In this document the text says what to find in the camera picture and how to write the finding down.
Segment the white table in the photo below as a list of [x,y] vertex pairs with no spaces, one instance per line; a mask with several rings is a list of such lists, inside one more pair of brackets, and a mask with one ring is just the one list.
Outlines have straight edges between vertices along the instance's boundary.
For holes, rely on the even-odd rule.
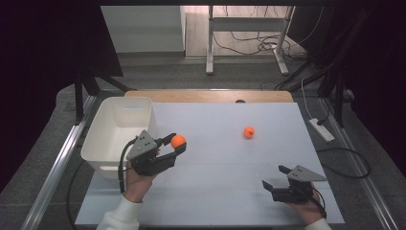
[[[262,179],[287,187],[278,166],[302,165],[325,175],[295,103],[154,103],[158,135],[177,132],[187,150],[174,168],[158,175],[144,199],[144,226],[279,226],[303,224],[274,202]],[[256,129],[253,139],[244,127]],[[162,153],[170,147],[161,148]],[[328,182],[315,182],[326,200],[327,222],[344,223]],[[76,225],[97,225],[119,202],[117,181],[96,172]]]

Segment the gray floor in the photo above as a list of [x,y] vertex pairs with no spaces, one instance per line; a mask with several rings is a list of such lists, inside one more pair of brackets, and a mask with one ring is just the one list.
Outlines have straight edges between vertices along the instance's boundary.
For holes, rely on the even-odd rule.
[[[130,87],[138,89],[253,89],[272,90],[276,83],[285,80],[272,58],[217,58],[214,61],[214,74],[205,75],[204,59],[184,59],[182,57],[139,58],[129,55],[120,56],[124,70],[124,78],[117,78]],[[300,62],[288,62],[293,71]],[[308,68],[302,76],[314,71]],[[101,88],[114,89],[108,83],[99,80]],[[307,107],[313,117],[323,119],[326,116],[316,89],[320,82],[316,81],[304,88]],[[117,90],[102,94],[98,103],[111,95],[122,95]],[[309,120],[305,111],[302,91],[293,93],[304,121]],[[15,174],[12,181],[0,195],[0,229],[19,229],[29,213],[43,182],[52,168],[74,121],[75,97],[73,86],[61,90],[56,98],[56,109],[49,124],[44,128],[35,143],[27,160]],[[376,142],[368,130],[356,118],[350,109],[350,101],[346,101],[343,109],[343,129],[350,138],[354,148],[362,153],[372,165],[370,175],[379,193],[398,224],[398,229],[406,229],[404,210],[406,207],[406,179],[400,173],[385,150]],[[326,122],[327,128],[333,132],[332,123]],[[308,131],[316,150],[339,147],[335,141],[327,144],[309,126]],[[39,229],[72,229],[66,212],[66,195],[70,180],[80,162],[79,140],[67,165],[51,203],[39,225]],[[321,152],[320,160],[339,170],[351,173],[352,166],[348,156],[341,151]],[[86,163],[80,168],[71,193],[71,212],[75,218],[89,184],[92,168]],[[333,226],[333,229],[384,229],[381,225],[370,199],[359,180],[341,177],[326,170],[328,180],[338,201],[346,224]],[[278,229],[301,229],[299,227]]]

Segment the white plastic bin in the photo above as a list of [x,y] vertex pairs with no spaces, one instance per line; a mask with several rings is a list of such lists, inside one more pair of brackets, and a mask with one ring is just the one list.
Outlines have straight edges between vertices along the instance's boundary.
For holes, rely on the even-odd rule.
[[152,138],[156,138],[156,121],[151,99],[108,98],[101,103],[89,128],[81,149],[81,157],[104,178],[118,178],[117,167],[125,145],[144,129]]

